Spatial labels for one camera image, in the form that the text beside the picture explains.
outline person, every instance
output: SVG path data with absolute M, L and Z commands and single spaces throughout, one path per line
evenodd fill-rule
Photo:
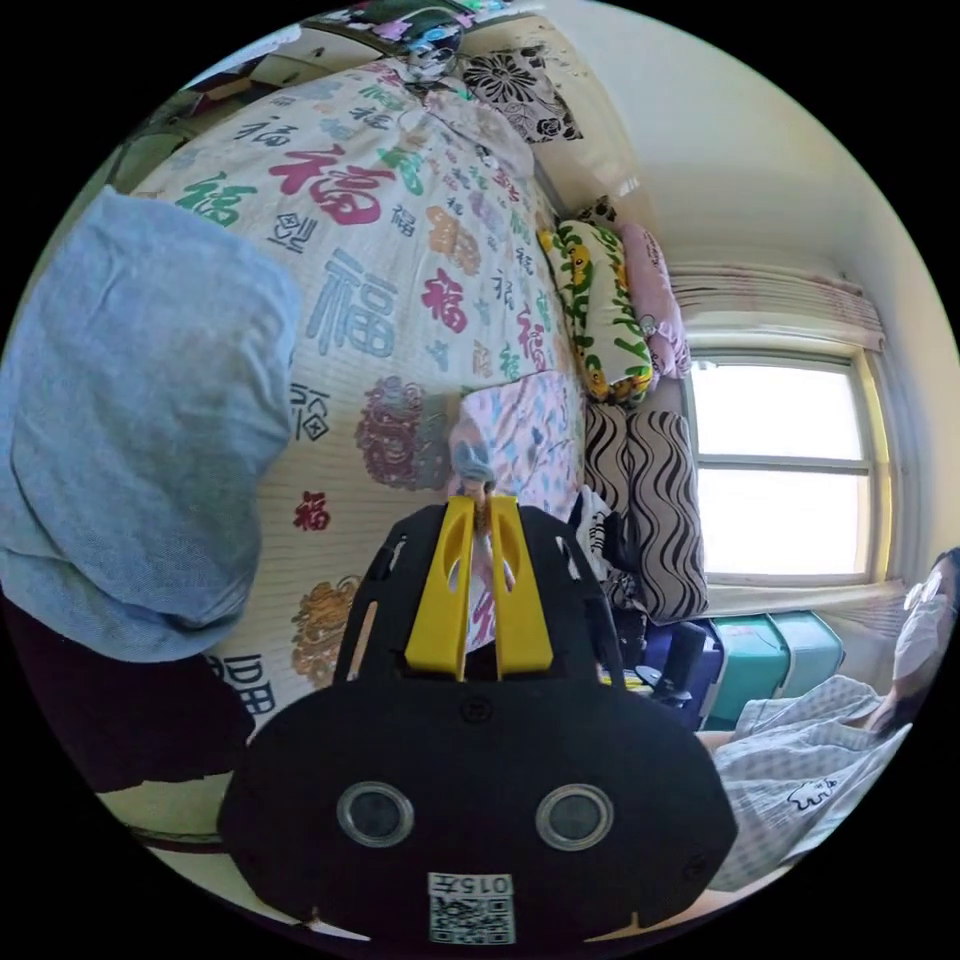
M 685 910 L 635 936 L 707 916 L 762 889 L 818 847 L 876 782 L 910 732 L 939 669 L 960 603 L 960 547 L 942 553 L 907 598 L 890 691 L 833 676 L 803 696 L 753 700 L 729 732 L 697 734 L 737 821 L 733 848 Z

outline black floral pillowcase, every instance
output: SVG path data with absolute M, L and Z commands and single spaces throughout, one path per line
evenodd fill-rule
M 547 76 L 540 47 L 463 58 L 459 73 L 467 89 L 502 113 L 527 143 L 583 139 Z

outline striped cushion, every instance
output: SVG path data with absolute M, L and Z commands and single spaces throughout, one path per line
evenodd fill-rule
M 640 599 L 656 624 L 707 608 L 697 469 L 687 421 L 668 410 L 587 405 L 585 478 L 639 530 Z

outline white wall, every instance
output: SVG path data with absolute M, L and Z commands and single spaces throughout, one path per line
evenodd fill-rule
M 617 7 L 545 6 L 620 112 L 668 260 L 715 254 L 809 265 L 843 270 L 867 289 L 923 451 L 904 478 L 921 485 L 926 508 L 919 575 L 936 552 L 960 543 L 960 360 L 893 210 L 832 134 L 739 61 Z

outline camera lens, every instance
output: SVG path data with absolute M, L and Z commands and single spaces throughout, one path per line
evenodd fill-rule
M 413 830 L 413 805 L 386 783 L 357 783 L 337 803 L 337 820 L 352 840 L 365 847 L 392 847 Z

